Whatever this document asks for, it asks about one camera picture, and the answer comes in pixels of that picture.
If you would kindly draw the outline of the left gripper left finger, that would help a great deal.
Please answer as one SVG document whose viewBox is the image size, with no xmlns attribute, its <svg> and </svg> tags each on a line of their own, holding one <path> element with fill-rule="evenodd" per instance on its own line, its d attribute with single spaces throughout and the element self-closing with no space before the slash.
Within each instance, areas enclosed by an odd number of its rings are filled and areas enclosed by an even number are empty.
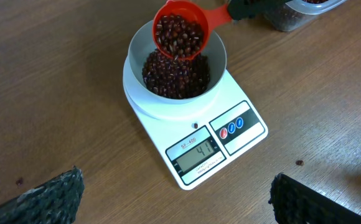
<svg viewBox="0 0 361 224">
<path fill-rule="evenodd" d="M 73 223 L 84 189 L 83 172 L 74 166 L 1 204 L 0 223 Z"/>
</svg>

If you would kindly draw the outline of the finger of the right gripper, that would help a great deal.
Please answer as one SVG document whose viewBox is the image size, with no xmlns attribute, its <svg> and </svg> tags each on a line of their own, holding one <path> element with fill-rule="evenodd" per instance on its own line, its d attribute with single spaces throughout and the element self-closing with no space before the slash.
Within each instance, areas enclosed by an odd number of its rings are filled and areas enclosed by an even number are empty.
<svg viewBox="0 0 361 224">
<path fill-rule="evenodd" d="M 290 0 L 230 0 L 227 12 L 234 21 L 251 19 L 270 9 L 276 9 Z"/>
</svg>

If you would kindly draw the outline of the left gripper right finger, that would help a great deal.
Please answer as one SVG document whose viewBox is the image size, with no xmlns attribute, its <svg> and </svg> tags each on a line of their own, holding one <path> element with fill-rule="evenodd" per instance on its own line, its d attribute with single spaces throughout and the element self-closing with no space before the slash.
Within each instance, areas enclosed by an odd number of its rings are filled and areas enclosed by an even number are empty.
<svg viewBox="0 0 361 224">
<path fill-rule="evenodd" d="M 274 177 L 268 203 L 279 224 L 361 224 L 360 215 L 283 173 Z"/>
</svg>

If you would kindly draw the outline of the red measuring scoop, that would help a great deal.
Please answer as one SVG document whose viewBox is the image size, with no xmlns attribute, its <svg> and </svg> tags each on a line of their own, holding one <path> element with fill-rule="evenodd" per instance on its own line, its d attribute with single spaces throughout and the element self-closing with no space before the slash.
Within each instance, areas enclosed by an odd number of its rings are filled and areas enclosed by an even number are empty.
<svg viewBox="0 0 361 224">
<path fill-rule="evenodd" d="M 156 37 L 156 25 L 159 23 L 160 18 L 162 16 L 170 16 L 171 14 L 174 14 L 176 16 L 182 16 L 188 22 L 196 22 L 201 26 L 202 31 L 204 32 L 204 38 L 202 39 L 202 46 L 200 47 L 200 49 L 196 50 L 195 54 L 186 57 L 185 60 L 192 60 L 196 55 L 203 51 L 209 41 L 211 33 L 216 27 L 232 21 L 232 18 L 227 11 L 226 4 L 216 9 L 206 10 L 202 9 L 196 3 L 193 3 L 191 1 L 166 1 L 165 5 L 163 5 L 163 7 L 161 7 L 154 16 L 152 25 L 152 36 L 156 47 L 166 57 L 169 57 L 171 59 L 173 59 L 174 57 L 161 49 L 161 46 L 159 45 Z"/>
</svg>

